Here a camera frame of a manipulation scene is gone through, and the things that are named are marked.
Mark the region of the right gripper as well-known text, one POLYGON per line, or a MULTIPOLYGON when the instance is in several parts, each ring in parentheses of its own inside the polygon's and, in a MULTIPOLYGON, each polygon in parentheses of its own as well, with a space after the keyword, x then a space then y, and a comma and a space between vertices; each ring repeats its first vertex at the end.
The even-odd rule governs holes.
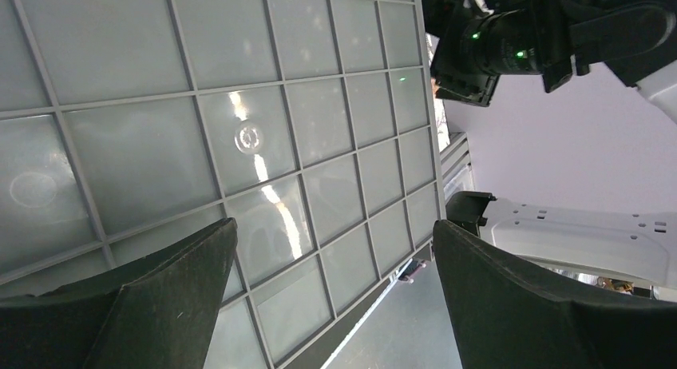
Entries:
POLYGON ((572 47, 560 0, 422 0, 434 97, 489 106, 503 75, 537 75, 544 91, 571 80, 572 47))

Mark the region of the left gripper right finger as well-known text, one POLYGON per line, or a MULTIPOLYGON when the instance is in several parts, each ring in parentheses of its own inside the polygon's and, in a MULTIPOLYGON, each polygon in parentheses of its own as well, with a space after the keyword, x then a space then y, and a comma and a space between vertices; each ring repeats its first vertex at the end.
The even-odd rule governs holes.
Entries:
POLYGON ((569 279, 447 220, 433 234, 463 367, 675 367, 675 303, 569 279))

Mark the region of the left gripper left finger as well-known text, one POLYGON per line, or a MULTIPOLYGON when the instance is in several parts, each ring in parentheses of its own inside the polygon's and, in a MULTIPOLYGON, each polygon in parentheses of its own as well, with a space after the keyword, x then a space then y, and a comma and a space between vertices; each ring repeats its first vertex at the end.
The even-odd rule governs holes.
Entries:
POLYGON ((221 219, 157 252, 1 302, 4 368, 201 368, 236 252, 221 219))

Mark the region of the grey plastic crate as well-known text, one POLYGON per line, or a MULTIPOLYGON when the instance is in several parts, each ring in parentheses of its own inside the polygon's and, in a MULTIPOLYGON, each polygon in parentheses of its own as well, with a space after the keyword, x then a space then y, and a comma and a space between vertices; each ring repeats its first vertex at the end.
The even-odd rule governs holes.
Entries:
POLYGON ((431 249, 421 0, 1 0, 1 296, 238 225, 206 367, 284 368, 431 249))

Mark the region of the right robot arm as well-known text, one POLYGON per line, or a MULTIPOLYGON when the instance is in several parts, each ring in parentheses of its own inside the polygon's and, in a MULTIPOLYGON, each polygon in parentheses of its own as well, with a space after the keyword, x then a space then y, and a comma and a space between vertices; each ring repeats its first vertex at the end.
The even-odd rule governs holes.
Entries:
MULTIPOLYGON (((438 40, 434 96, 487 107, 499 81, 534 76, 552 93, 602 64, 676 117, 676 0, 421 0, 438 40)), ((676 285, 676 216, 530 207, 464 191, 446 217, 489 244, 549 267, 618 276, 617 288, 676 285)))

